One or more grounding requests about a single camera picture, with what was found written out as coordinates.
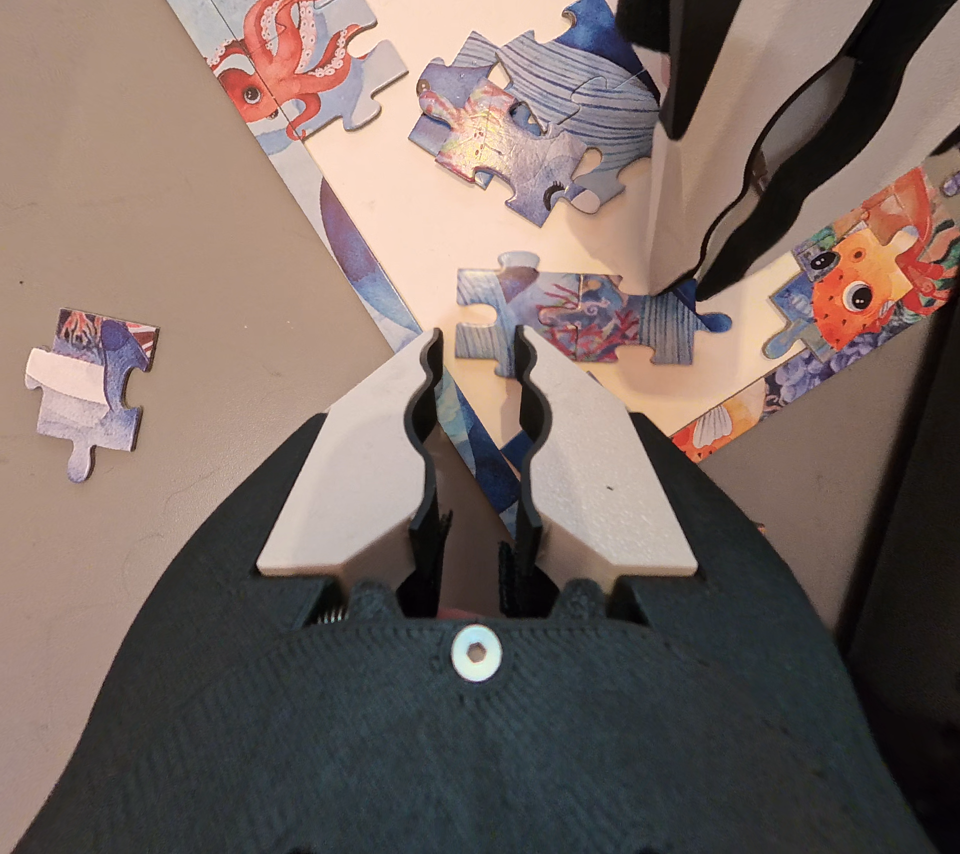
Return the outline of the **orange puffer fish puzzle piece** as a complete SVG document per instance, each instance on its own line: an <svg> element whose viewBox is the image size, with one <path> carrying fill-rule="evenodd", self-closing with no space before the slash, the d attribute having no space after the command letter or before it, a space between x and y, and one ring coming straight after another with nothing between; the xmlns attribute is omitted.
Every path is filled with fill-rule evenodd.
<svg viewBox="0 0 960 854"><path fill-rule="evenodd" d="M907 227L883 244L861 226L832 248L813 241L802 246L800 272L771 296L784 326L766 341L763 354L778 359L801 341L825 361L856 337L879 332L912 289L897 258L917 240L917 230Z"/></svg>

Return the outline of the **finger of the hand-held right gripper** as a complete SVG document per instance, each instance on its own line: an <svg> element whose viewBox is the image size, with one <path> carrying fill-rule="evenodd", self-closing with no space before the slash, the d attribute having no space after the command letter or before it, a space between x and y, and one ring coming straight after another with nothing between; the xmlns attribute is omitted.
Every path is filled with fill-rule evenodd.
<svg viewBox="0 0 960 854"><path fill-rule="evenodd" d="M696 271L744 194L766 131L839 58L874 0L740 0L689 127L654 129L649 209L653 292Z"/></svg>
<svg viewBox="0 0 960 854"><path fill-rule="evenodd" d="M880 130L921 43L958 0L881 0L854 44L855 64L837 107L782 163L749 217L728 238L697 287L706 300L741 280L796 223L805 200L840 173Z"/></svg>

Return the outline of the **pale striped puzzle piece with fin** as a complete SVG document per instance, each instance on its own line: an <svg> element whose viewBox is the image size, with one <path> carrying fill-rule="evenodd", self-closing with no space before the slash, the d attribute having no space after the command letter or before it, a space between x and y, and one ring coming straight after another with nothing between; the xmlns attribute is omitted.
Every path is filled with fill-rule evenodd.
<svg viewBox="0 0 960 854"><path fill-rule="evenodd" d="M593 170L574 179L579 193L571 200L573 206L593 214L623 191L619 172L650 155L659 102L638 75L617 86L594 78L573 92L572 101L579 110L564 128L602 155Z"/></svg>

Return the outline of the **striped dark blue puzzle piece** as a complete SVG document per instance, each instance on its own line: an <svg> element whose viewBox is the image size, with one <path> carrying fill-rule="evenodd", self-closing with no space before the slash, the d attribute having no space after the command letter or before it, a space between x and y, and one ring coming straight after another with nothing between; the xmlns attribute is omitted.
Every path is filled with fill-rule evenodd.
<svg viewBox="0 0 960 854"><path fill-rule="evenodd" d="M543 125L570 118L594 94L637 95L643 109L659 108L656 86L606 0L577 0L563 15L571 25L557 38L541 43L529 30L499 47L515 98Z"/></svg>

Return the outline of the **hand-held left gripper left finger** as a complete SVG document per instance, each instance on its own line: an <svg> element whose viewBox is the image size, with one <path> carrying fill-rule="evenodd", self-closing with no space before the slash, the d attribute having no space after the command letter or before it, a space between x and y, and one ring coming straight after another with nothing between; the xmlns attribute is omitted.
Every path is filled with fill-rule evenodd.
<svg viewBox="0 0 960 854"><path fill-rule="evenodd" d="M437 425L443 333L426 331L326 414L257 560L264 576L378 580L440 593L450 517L425 441Z"/></svg>

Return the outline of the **orange crab puzzle piece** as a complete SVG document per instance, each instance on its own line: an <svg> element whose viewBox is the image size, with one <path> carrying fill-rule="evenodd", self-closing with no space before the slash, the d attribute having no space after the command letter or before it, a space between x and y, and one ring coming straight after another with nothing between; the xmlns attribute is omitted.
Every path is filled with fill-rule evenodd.
<svg viewBox="0 0 960 854"><path fill-rule="evenodd" d="M894 301L929 316L946 304L958 274L958 215L920 167L914 167L855 209L909 289Z"/></svg>

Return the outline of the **striped puzzle piece with tail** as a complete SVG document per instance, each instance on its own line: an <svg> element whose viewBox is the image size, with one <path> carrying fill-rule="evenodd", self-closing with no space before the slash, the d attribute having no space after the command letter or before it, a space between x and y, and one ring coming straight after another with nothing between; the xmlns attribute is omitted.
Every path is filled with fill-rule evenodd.
<svg viewBox="0 0 960 854"><path fill-rule="evenodd" d="M726 313L698 313L695 302L688 303L678 290L631 295L629 301L638 317L637 341L653 349L656 365L691 365L697 332L725 333L733 326Z"/></svg>

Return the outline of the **coral and purple puzzle piece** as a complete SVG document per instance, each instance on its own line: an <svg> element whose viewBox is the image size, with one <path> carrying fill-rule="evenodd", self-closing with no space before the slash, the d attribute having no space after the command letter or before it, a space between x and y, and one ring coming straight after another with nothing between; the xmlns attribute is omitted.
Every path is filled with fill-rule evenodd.
<svg viewBox="0 0 960 854"><path fill-rule="evenodd" d="M543 272L531 290L529 321L570 359L614 364L619 347L640 343L650 299L623 292L620 282L611 274Z"/></svg>

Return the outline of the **puzzle piece with white patch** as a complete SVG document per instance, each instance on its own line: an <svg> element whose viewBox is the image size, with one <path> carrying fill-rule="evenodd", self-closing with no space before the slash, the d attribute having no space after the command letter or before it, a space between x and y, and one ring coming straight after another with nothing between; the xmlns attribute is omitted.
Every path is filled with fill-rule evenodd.
<svg viewBox="0 0 960 854"><path fill-rule="evenodd" d="M126 406L126 383L133 369L150 369L158 332L150 325L63 308L53 347L30 351L25 385L43 392L37 432L72 442L67 465L72 483L90 476L96 447L134 449L141 408Z"/></svg>

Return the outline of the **red coral puzzle piece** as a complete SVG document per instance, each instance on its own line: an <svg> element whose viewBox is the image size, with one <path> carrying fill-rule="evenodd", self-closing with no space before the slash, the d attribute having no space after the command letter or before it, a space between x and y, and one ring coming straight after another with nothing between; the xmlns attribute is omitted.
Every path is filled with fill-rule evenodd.
<svg viewBox="0 0 960 854"><path fill-rule="evenodd" d="M522 137L536 136L514 122L510 115L513 97L490 81L478 84L463 107L456 107L433 90L418 96L423 113L446 124L450 131L436 155L438 164L463 179L472 180L477 171L498 176L498 160L505 149Z"/></svg>

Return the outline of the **whale eye puzzle piece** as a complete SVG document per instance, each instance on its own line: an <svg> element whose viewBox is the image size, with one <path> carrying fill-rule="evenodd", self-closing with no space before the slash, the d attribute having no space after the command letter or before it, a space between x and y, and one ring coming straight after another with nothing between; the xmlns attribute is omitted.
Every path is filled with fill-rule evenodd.
<svg viewBox="0 0 960 854"><path fill-rule="evenodd" d="M560 200L567 200L582 212L596 212L625 188L615 171L600 166L577 182L574 172L588 148L569 132L522 137L505 148L497 170L512 189L506 206L537 227L545 224Z"/></svg>

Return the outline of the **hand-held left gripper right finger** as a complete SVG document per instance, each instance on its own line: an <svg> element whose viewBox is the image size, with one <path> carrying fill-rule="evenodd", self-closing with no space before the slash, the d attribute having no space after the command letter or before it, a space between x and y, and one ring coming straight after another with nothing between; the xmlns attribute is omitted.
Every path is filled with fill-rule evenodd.
<svg viewBox="0 0 960 854"><path fill-rule="evenodd" d="M519 423L531 441L520 468L513 569L527 586L698 569L626 406L534 328L514 333Z"/></svg>

